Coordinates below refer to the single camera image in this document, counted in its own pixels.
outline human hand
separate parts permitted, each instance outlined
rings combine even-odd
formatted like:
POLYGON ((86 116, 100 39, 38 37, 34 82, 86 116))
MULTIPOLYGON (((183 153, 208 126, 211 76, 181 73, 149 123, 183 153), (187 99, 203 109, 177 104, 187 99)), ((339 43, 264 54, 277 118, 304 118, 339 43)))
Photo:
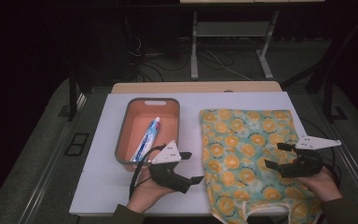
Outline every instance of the human hand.
POLYGON ((317 175, 296 177, 294 179, 309 188, 322 202, 342 198, 333 176, 326 167, 323 167, 317 175))
POLYGON ((162 196, 174 192, 173 189, 167 189, 158 185, 150 177, 149 169, 144 169, 138 179, 138 185, 135 188, 127 208, 143 213, 155 204, 162 196))

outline toothpaste tube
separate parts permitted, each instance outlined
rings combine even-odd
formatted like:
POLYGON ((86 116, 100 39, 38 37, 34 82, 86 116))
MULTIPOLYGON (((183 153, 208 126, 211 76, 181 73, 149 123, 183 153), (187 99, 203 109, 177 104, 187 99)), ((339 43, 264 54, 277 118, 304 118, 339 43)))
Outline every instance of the toothpaste tube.
POLYGON ((159 117, 156 117, 154 120, 152 120, 149 127, 147 128, 145 136, 139 144, 138 148, 136 149, 135 153, 133 154, 131 161, 140 161, 144 157, 144 155, 150 150, 150 148, 153 146, 154 140, 156 139, 158 129, 159 117))

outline sleeve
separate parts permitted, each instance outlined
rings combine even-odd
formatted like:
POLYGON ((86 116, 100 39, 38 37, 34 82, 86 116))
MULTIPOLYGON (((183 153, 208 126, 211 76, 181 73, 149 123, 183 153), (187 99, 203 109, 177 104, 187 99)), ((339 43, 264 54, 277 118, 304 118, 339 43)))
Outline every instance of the sleeve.
POLYGON ((145 220, 143 214, 131 211, 127 207, 118 204, 115 213, 112 216, 112 223, 142 224, 145 220))
POLYGON ((348 199, 335 199, 321 204, 324 216, 329 224, 358 223, 358 210, 348 199))

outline orange tray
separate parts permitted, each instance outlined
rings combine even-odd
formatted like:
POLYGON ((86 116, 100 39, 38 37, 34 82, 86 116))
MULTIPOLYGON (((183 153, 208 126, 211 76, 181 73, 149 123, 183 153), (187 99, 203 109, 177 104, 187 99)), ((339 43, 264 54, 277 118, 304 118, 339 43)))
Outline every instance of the orange tray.
MULTIPOLYGON (((160 127, 152 147, 168 144, 172 140, 178 142, 179 107, 179 102, 173 98, 135 98, 129 102, 115 151, 117 161, 126 170, 135 170, 138 162, 131 161, 131 157, 156 117, 160 117, 160 127)), ((156 154, 158 151, 153 152, 149 160, 156 154)))

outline yellow floral cloth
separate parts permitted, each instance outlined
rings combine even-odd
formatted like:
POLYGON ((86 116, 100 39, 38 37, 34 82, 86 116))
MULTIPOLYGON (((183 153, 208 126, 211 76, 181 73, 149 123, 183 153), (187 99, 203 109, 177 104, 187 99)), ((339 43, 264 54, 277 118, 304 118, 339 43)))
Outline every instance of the yellow floral cloth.
POLYGON ((200 111, 203 166, 212 214, 228 224, 247 223, 253 212, 284 206, 289 223, 316 223, 320 202, 303 185, 265 165, 289 163, 295 152, 277 143, 298 141, 289 110, 200 111))

